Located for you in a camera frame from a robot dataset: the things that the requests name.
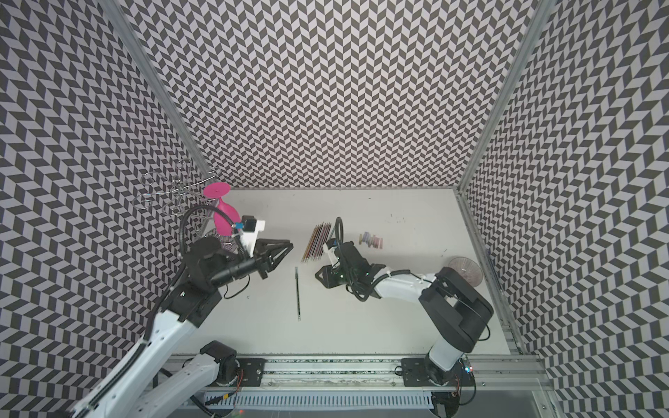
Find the dark blue pencil purple cap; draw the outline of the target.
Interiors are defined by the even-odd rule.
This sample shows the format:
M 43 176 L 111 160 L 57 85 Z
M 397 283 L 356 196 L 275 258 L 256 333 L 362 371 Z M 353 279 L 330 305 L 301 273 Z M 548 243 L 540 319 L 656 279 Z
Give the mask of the dark blue pencil purple cap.
M 315 242 L 317 241 L 321 230 L 322 230 L 322 225 L 318 225 L 314 228 L 314 231 L 312 233 L 310 241 L 308 242 L 308 247 L 307 247 L 307 250 L 306 250 L 306 253 L 305 253 L 305 256 L 304 256 L 305 261 L 308 261 L 310 259 L 311 255 L 312 255 L 312 252 L 314 250 L 314 247 L 315 247 Z

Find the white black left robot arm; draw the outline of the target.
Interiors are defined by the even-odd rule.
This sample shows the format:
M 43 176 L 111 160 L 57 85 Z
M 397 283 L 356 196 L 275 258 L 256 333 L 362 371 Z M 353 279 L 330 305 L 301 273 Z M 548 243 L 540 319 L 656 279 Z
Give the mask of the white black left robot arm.
M 105 379 L 65 413 L 66 417 L 167 417 L 206 386 L 239 385 L 241 369 L 233 348 L 212 341 L 191 362 L 160 383 L 148 385 L 181 343 L 191 337 L 222 301 L 222 287 L 257 273 L 266 279 L 292 251 L 289 240 L 259 237 L 264 224 L 254 217 L 232 219 L 235 250 L 224 249 L 212 236 L 186 242 L 186 226 L 198 211 L 226 214 L 216 207 L 195 205 L 179 226 L 182 264 L 152 308 L 141 339 Z

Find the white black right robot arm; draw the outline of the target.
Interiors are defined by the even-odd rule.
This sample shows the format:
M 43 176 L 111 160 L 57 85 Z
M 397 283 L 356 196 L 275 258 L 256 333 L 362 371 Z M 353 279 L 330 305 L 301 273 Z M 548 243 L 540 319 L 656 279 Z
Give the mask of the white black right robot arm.
M 345 287 L 360 302 L 376 298 L 419 304 L 440 334 L 423 361 L 428 383 L 463 383 L 470 371 L 463 357 L 484 339 L 482 334 L 491 332 L 491 303 L 454 268 L 418 274 L 369 263 L 354 242 L 344 240 L 343 220 L 338 217 L 334 224 L 334 237 L 325 243 L 330 263 L 315 278 L 327 288 Z

